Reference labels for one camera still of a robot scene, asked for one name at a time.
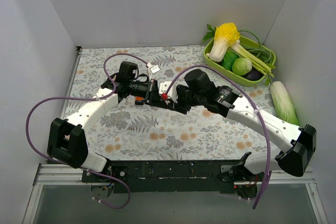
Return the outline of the aluminium frame rail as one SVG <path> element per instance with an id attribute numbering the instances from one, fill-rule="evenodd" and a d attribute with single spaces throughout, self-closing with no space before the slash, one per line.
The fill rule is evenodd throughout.
<path id="1" fill-rule="evenodd" d="M 313 173 L 223 180 L 233 161 L 113 161 L 100 177 L 38 166 L 24 223 L 328 223 Z"/>

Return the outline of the orange and black padlock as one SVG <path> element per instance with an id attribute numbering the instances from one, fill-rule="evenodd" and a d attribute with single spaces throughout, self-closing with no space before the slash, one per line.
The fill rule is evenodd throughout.
<path id="1" fill-rule="evenodd" d="M 144 99 L 142 97 L 135 97 L 135 105 L 144 105 Z"/>

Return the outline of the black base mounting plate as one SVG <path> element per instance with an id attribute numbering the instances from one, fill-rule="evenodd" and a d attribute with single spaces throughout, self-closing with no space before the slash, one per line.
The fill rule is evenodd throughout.
<path id="1" fill-rule="evenodd" d="M 103 173 L 132 193 L 214 191 L 233 194 L 232 167 L 239 160 L 108 161 Z"/>

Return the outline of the round green cabbage toy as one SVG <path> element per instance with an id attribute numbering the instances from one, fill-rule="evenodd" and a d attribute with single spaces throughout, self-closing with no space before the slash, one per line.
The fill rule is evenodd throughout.
<path id="1" fill-rule="evenodd" d="M 247 58 L 237 58 L 232 66 L 232 72 L 238 76 L 244 76 L 253 68 L 252 62 Z"/>

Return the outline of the green plastic basket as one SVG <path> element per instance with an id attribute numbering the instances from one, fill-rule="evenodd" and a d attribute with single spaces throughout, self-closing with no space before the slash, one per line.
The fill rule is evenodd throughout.
<path id="1" fill-rule="evenodd" d="M 254 86 L 264 80 L 266 84 L 270 83 L 276 55 L 263 46 L 259 40 L 255 42 L 241 36 L 240 40 L 227 49 L 220 62 L 209 58 L 213 43 L 214 41 L 211 40 L 204 49 L 204 57 L 208 66 L 246 87 Z"/>

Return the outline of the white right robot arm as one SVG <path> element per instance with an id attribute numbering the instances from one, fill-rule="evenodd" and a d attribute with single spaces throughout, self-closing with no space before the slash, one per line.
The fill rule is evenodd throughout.
<path id="1" fill-rule="evenodd" d="M 266 152 L 244 154 L 239 163 L 226 172 L 228 177 L 248 181 L 261 172 L 269 175 L 272 170 L 282 170 L 296 177 L 304 175 L 316 150 L 313 126 L 300 127 L 258 109 L 241 88 L 216 86 L 199 65 L 189 67 L 185 72 L 186 86 L 177 85 L 175 81 L 160 85 L 162 99 L 171 101 L 174 109 L 204 106 L 266 138 Z"/>

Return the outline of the purple eggplant toy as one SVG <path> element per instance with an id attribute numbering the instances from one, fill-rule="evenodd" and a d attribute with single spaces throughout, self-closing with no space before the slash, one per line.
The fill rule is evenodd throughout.
<path id="1" fill-rule="evenodd" d="M 252 68 L 252 70 L 249 73 L 243 76 L 243 78 L 249 81 L 258 81 L 263 77 L 264 75 L 261 72 L 257 71 L 255 68 Z"/>

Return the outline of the yellow napa cabbage toy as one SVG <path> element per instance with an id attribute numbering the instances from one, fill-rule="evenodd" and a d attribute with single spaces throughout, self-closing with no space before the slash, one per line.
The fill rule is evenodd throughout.
<path id="1" fill-rule="evenodd" d="M 240 33 L 234 23 L 224 23 L 216 27 L 212 49 L 208 55 L 214 62 L 221 62 L 226 51 L 237 40 Z"/>

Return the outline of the green parsley leaf toy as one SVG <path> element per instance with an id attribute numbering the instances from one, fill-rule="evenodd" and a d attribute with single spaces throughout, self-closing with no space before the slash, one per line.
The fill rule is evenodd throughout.
<path id="1" fill-rule="evenodd" d="M 215 36 L 216 27 L 212 27 L 210 24 L 207 24 L 206 28 L 208 31 L 202 39 L 203 42 L 206 42 Z"/>

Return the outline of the dark green vegetable toy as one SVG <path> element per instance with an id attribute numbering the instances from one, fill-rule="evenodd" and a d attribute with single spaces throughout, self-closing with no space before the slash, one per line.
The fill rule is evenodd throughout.
<path id="1" fill-rule="evenodd" d="M 226 51 L 224 57 L 223 57 L 223 61 L 222 61 L 222 66 L 228 70 L 231 71 L 232 70 L 232 66 L 234 64 L 234 62 L 236 61 L 236 59 L 238 58 L 237 54 L 228 50 Z"/>

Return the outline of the pale celery stalks toy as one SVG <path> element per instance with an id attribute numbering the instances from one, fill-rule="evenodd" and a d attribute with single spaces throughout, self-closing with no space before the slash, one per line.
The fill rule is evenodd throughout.
<path id="1" fill-rule="evenodd" d="M 258 59 L 256 56 L 252 55 L 246 49 L 243 48 L 238 42 L 235 42 L 230 46 L 230 50 L 237 53 L 240 57 L 249 59 L 252 62 L 252 66 L 258 70 L 259 72 L 263 73 L 264 75 L 270 75 L 274 77 L 271 70 L 275 68 L 275 66 L 271 64 L 266 64 L 262 60 Z"/>

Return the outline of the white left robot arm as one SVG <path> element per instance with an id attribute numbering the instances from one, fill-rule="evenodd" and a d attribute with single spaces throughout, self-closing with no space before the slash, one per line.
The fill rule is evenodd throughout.
<path id="1" fill-rule="evenodd" d="M 98 89 L 95 96 L 79 110 L 65 119 L 56 118 L 50 126 L 47 154 L 72 168 L 93 170 L 100 182 L 111 178 L 112 170 L 107 158 L 90 149 L 86 134 L 113 107 L 129 95 L 145 97 L 150 87 L 147 82 L 138 82 L 138 65 L 124 61 L 119 71 Z"/>

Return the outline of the green long beans toy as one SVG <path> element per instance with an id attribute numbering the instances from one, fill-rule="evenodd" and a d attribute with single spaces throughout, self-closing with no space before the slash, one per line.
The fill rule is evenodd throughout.
<path id="1" fill-rule="evenodd" d="M 257 39 L 258 46 L 247 46 L 243 45 L 243 48 L 246 49 L 249 53 L 253 54 L 255 57 L 263 61 L 264 63 L 271 63 L 272 55 L 269 49 L 263 48 L 261 40 L 257 35 L 248 30 L 239 30 L 240 33 L 248 33 Z"/>

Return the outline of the green napa cabbage toy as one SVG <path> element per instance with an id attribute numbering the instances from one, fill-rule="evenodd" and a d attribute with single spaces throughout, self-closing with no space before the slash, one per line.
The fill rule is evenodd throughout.
<path id="1" fill-rule="evenodd" d="M 284 84 L 280 81 L 273 82 L 270 86 L 270 93 L 277 117 L 285 122 L 299 125 L 295 107 Z"/>

